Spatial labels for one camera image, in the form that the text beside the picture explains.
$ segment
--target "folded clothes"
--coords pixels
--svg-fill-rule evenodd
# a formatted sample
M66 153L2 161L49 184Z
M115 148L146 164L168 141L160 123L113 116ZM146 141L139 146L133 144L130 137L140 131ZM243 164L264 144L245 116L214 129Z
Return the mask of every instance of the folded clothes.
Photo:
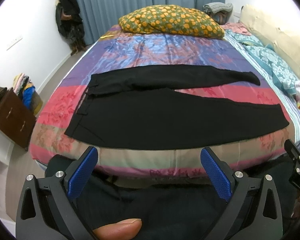
M24 73L20 73L19 75L15 76L15 78L13 79L13 91L15 93L17 93L17 90L20 87L24 76L25 76Z
M24 76L23 79L20 82L20 86L17 88L16 95L22 100L23 98L23 90L26 87L27 83L29 81L28 76Z
M247 30L246 26L242 23L226 23L221 25L224 30L231 30L234 33L239 33L247 36L251 36L252 34Z
M26 89L28 89L28 88L30 88L30 87L33 87L34 85L33 85L33 83L31 82L31 80L29 79L28 80L28 83L27 83L27 85L25 86L25 88L23 89L23 91L25 91Z
M23 98L22 102L26 106L26 108L30 109L31 99L32 95L35 92L35 87L29 87L26 90L23 91Z
M233 9L232 3L211 2L203 6L203 11L207 14L216 14L220 11L231 12Z
M217 12L216 14L212 15L212 19L219 25L225 24L228 19L229 13L226 11Z

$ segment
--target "light switch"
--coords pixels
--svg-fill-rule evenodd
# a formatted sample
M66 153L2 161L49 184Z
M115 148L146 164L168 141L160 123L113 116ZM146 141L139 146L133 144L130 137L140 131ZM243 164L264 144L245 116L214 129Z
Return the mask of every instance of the light switch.
M14 38L13 40L11 40L8 44L7 44L7 50L10 49L13 45L15 45L16 43L18 43L19 41L22 40L22 35L17 36L16 38Z

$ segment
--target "purple stripe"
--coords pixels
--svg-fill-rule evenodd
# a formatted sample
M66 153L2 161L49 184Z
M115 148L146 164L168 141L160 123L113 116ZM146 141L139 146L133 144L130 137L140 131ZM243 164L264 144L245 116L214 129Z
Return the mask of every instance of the purple stripe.
M119 31L119 30L121 30L120 25L113 25L110 29L110 31Z
M143 65L212 65L216 68L251 71L261 88L269 85L254 67L227 41L185 35L125 35L99 41L62 81L61 86L87 85L90 76L114 69ZM257 86L248 82L234 85Z

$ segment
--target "folded blanket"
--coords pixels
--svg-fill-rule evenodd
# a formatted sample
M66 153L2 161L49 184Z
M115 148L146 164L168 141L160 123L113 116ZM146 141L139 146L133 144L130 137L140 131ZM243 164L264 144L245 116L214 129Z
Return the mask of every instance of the folded blanket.
M242 23L226 23L221 25L224 30L231 30L234 33L239 33L247 36L251 36L252 34L247 30L246 26Z
M217 12L220 11L231 12L232 9L233 9L232 3L225 4L222 2L211 2L203 6L203 11L208 15L216 14Z

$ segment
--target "gray towel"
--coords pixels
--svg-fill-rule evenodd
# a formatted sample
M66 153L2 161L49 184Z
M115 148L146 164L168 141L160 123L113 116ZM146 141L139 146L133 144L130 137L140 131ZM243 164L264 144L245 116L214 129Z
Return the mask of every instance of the gray towel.
M216 14L217 12L220 11L231 12L232 9L233 9L232 3L225 4L222 2L211 2L203 6L203 11L208 15Z

